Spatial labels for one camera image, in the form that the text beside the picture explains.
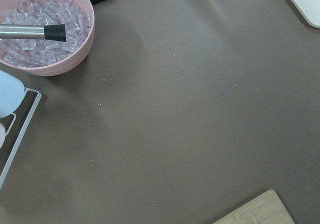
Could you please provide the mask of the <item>white cup rack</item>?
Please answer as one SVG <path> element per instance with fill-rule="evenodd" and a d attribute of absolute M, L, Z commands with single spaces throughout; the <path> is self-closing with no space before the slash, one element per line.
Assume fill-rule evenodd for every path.
<path fill-rule="evenodd" d="M 6 180 L 15 155 L 41 101 L 38 90 L 25 88 L 19 107 L 9 116 L 0 120 L 5 129 L 3 145 L 0 148 L 0 185 Z"/>

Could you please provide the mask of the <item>steel muddler black tip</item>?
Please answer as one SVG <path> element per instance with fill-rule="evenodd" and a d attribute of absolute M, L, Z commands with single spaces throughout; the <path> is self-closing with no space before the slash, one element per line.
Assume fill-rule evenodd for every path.
<path fill-rule="evenodd" d="M 64 24 L 55 25 L 25 25 L 1 24 L 1 39 L 32 39 L 66 42 L 66 28 Z"/>

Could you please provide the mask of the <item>light blue cup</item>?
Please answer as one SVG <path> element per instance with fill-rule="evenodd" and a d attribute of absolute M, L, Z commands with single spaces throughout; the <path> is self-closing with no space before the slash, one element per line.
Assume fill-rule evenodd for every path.
<path fill-rule="evenodd" d="M 0 118 L 13 113 L 25 96 L 24 84 L 16 77 L 0 71 Z"/>

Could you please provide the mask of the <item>bamboo cutting board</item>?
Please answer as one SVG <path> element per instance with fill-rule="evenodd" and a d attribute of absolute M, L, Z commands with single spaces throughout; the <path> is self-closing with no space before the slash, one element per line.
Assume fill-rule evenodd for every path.
<path fill-rule="evenodd" d="M 294 224 L 277 193 L 269 189 L 215 224 Z"/>

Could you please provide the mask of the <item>pink cup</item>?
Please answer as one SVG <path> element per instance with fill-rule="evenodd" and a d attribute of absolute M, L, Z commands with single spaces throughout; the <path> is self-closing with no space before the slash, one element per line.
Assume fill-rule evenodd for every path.
<path fill-rule="evenodd" d="M 0 123 L 0 148 L 3 146 L 6 138 L 6 129 L 2 123 Z"/>

